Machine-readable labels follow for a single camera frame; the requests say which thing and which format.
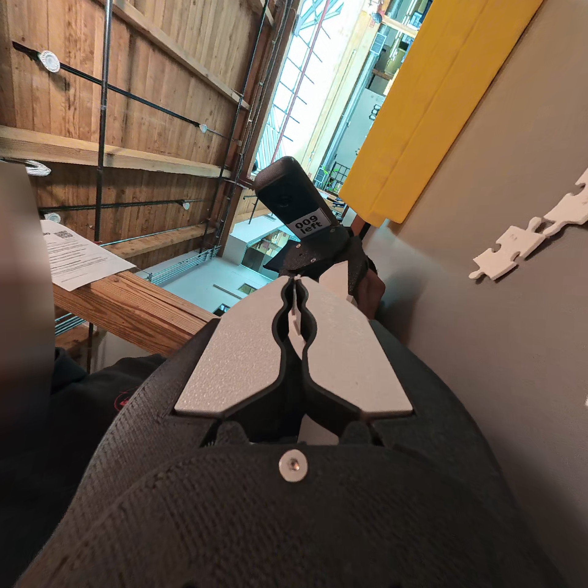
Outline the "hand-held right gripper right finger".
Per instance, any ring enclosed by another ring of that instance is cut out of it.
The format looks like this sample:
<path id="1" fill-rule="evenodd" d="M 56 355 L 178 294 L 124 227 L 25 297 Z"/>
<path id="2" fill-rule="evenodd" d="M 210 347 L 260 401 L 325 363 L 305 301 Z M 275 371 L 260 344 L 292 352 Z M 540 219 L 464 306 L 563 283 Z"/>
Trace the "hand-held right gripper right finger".
<path id="1" fill-rule="evenodd" d="M 351 422 L 412 415 L 413 405 L 369 320 L 310 278 L 301 278 L 296 289 L 306 341 L 300 436 L 341 436 Z"/>

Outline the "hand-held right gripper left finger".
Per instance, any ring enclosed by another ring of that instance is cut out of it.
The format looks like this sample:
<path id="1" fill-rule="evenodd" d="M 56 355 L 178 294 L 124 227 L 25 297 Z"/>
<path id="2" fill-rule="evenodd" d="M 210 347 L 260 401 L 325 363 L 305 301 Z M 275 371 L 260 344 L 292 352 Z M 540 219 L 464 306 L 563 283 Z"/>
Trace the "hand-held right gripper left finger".
<path id="1" fill-rule="evenodd" d="M 175 413 L 238 422 L 249 439 L 298 435 L 301 357 L 289 338 L 293 284 L 279 277 L 219 319 Z"/>

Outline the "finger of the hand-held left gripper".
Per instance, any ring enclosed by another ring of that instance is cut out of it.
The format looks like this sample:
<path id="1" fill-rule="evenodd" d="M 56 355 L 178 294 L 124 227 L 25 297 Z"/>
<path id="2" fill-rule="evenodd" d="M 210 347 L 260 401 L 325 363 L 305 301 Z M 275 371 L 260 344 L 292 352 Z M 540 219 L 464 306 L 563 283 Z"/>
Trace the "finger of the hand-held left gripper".
<path id="1" fill-rule="evenodd" d="M 333 264 L 319 278 L 322 288 L 333 293 L 337 298 L 349 303 L 357 303 L 354 296 L 349 293 L 349 263 L 339 262 Z"/>

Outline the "colourful curved puzzle ball section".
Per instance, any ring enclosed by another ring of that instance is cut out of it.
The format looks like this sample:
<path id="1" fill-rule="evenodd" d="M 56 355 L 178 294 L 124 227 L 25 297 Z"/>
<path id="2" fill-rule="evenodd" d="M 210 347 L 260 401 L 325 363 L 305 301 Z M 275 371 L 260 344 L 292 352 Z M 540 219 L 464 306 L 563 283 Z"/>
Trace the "colourful curved puzzle ball section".
<path id="1" fill-rule="evenodd" d="M 298 307 L 298 299 L 297 299 L 297 284 L 300 280 L 301 276 L 296 275 L 294 277 L 293 289 L 292 289 L 292 305 L 289 311 L 288 320 L 289 320 L 289 340 L 292 348 L 294 349 L 295 353 L 301 359 L 303 350 L 305 349 L 306 341 L 300 332 L 300 320 L 301 320 L 301 313 Z"/>

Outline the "yellow plastic bin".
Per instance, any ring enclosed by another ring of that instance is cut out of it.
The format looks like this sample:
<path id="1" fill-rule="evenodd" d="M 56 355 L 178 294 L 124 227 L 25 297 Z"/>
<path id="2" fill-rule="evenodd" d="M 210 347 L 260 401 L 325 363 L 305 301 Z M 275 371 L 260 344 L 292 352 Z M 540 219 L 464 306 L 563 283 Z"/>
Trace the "yellow plastic bin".
<path id="1" fill-rule="evenodd" d="M 342 186 L 363 221 L 402 223 L 542 1 L 433 1 Z"/>

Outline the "white jigsaw puzzle piece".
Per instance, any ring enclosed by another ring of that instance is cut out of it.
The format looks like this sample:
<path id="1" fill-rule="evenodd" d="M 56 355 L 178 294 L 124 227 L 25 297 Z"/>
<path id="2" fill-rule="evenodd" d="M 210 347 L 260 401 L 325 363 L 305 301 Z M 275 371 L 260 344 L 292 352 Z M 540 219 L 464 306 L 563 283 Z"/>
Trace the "white jigsaw puzzle piece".
<path id="1" fill-rule="evenodd" d="M 587 222 L 587 169 L 576 181 L 576 186 L 580 188 L 579 193 L 564 195 L 556 206 L 543 215 L 543 219 L 550 223 L 542 231 L 543 236 L 549 238 L 569 224 Z"/>
<path id="2" fill-rule="evenodd" d="M 546 239 L 537 232 L 541 225 L 541 217 L 533 217 L 525 229 L 511 226 L 496 240 L 499 248 L 494 251 L 489 248 L 476 256 L 473 261 L 478 269 L 469 274 L 469 279 L 478 280 L 487 276 L 496 281 L 511 270 L 518 267 L 520 260 L 526 259 Z"/>

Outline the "person's left hand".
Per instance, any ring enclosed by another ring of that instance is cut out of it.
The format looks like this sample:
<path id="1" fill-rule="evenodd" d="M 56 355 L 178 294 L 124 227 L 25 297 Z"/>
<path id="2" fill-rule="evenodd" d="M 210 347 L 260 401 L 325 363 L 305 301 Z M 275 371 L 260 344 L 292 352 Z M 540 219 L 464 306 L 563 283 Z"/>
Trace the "person's left hand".
<path id="1" fill-rule="evenodd" d="M 357 284 L 354 294 L 357 308 L 368 320 L 374 320 L 376 318 L 385 290 L 385 283 L 371 269 L 367 271 L 365 277 Z"/>

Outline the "large paned window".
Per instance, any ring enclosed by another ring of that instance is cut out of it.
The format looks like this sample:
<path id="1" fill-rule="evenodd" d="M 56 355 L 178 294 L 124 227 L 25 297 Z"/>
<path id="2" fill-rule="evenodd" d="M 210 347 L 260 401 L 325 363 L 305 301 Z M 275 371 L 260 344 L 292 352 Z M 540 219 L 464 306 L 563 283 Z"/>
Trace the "large paned window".
<path id="1" fill-rule="evenodd" d="M 302 146 L 318 104 L 320 81 L 332 35 L 327 21 L 340 16 L 344 1 L 301 1 L 268 120 L 254 160 L 254 172 Z"/>

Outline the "wooden beam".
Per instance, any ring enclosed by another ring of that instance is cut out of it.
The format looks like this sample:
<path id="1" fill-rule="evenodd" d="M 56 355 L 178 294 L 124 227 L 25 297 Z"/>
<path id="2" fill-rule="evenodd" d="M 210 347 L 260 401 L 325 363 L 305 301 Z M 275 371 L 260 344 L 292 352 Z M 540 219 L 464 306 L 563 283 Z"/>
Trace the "wooden beam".
<path id="1" fill-rule="evenodd" d="M 120 272 L 67 291 L 53 284 L 54 303 L 151 354 L 169 357 L 218 317 L 160 286 Z"/>

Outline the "black hooded sweatshirt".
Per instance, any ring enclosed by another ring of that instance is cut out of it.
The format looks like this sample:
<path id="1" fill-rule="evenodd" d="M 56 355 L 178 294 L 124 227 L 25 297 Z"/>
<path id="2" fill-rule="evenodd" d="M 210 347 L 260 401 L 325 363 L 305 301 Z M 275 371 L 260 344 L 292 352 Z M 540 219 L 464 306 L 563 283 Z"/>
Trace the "black hooded sweatshirt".
<path id="1" fill-rule="evenodd" d="M 89 374 L 55 349 L 46 421 L 1 449 L 1 587 L 12 587 L 50 538 L 107 429 L 165 361 L 126 357 Z"/>

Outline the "printed paper notice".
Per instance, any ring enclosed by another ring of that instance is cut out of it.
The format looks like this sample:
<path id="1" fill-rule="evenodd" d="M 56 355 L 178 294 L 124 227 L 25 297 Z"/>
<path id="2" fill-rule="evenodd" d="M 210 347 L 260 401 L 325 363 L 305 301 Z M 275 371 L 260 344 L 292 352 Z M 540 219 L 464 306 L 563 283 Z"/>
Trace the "printed paper notice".
<path id="1" fill-rule="evenodd" d="M 52 283 L 67 292 L 135 268 L 135 265 L 51 220 L 40 221 Z"/>

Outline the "black ceiling pipe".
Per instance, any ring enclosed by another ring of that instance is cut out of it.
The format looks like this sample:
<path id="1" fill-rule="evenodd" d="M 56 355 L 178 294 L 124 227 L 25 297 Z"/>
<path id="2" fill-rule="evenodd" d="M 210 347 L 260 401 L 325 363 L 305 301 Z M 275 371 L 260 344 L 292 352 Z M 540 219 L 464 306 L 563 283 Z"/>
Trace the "black ceiling pipe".
<path id="1" fill-rule="evenodd" d="M 96 169 L 96 194 L 95 194 L 95 225 L 94 241 L 100 242 L 100 223 L 102 212 L 102 191 L 104 187 L 105 169 L 105 139 L 107 128 L 107 95 L 109 78 L 109 58 L 112 35 L 113 1 L 105 1 L 104 39 L 102 47 L 102 72 L 100 80 L 100 104 L 99 104 L 99 143 L 98 160 Z"/>

